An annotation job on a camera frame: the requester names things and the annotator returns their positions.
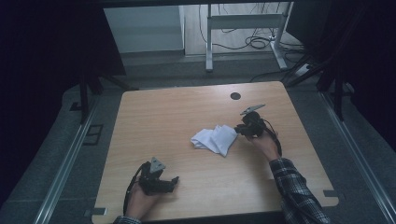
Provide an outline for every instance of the person's right hand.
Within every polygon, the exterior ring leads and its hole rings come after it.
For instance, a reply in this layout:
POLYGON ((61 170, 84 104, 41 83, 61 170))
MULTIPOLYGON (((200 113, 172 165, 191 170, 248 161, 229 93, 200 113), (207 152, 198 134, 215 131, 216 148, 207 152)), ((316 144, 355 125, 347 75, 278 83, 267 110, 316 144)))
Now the person's right hand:
POLYGON ((246 136, 246 139, 261 151, 268 161, 280 158, 280 155, 277 153, 277 146, 274 140, 266 131, 264 131, 260 137, 246 136))

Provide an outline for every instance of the folded cloth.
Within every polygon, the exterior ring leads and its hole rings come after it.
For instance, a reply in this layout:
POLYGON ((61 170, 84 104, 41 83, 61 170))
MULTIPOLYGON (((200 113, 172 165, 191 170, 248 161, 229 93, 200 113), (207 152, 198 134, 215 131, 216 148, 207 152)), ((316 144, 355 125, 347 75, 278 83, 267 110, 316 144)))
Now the folded cloth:
POLYGON ((191 139, 191 142, 196 148, 207 148, 225 157, 237 135, 233 128, 217 125, 215 130, 202 129, 191 139))

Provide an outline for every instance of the metal frame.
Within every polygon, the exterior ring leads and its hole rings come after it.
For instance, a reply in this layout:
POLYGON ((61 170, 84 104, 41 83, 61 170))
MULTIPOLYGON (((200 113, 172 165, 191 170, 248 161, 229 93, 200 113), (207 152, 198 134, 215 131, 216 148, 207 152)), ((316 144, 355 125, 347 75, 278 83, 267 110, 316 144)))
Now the metal frame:
POLYGON ((219 15, 212 16, 211 5, 207 5, 207 42, 206 42, 206 71, 213 71, 212 30, 219 29, 253 29, 253 28, 278 28, 275 41, 271 41, 271 49, 279 64, 280 70, 288 69, 281 52, 279 42, 285 30, 289 16, 291 2, 288 2, 281 14, 259 15, 219 15))

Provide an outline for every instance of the wooden table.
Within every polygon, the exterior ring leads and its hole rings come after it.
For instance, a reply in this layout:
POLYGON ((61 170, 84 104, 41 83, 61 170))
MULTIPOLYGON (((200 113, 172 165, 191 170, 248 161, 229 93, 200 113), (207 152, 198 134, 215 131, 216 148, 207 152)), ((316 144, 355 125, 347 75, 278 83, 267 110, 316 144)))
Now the wooden table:
POLYGON ((161 176, 180 176, 174 193, 164 195, 145 220, 212 217, 280 210, 280 195, 268 162, 239 135, 223 158, 195 149, 191 138, 217 124, 242 123, 239 114, 252 105, 279 132, 283 156, 293 160, 322 206, 338 204, 325 197, 333 190, 303 124, 280 82, 128 91, 122 96, 96 208, 111 223, 122 213, 123 198, 138 167, 152 156, 167 167, 161 176), (233 92, 241 99, 233 100, 233 92))

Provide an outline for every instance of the plaid shirt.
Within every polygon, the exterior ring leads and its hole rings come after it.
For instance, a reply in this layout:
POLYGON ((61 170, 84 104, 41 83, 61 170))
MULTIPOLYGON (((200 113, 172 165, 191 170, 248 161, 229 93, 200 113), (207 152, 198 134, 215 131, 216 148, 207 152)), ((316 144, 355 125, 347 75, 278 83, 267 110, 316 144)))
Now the plaid shirt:
MULTIPOLYGON (((282 210, 287 223, 330 223, 320 203, 306 186, 305 178, 288 159, 270 161, 277 189, 282 195, 282 210)), ((113 224, 140 224, 135 218, 120 216, 113 224)))

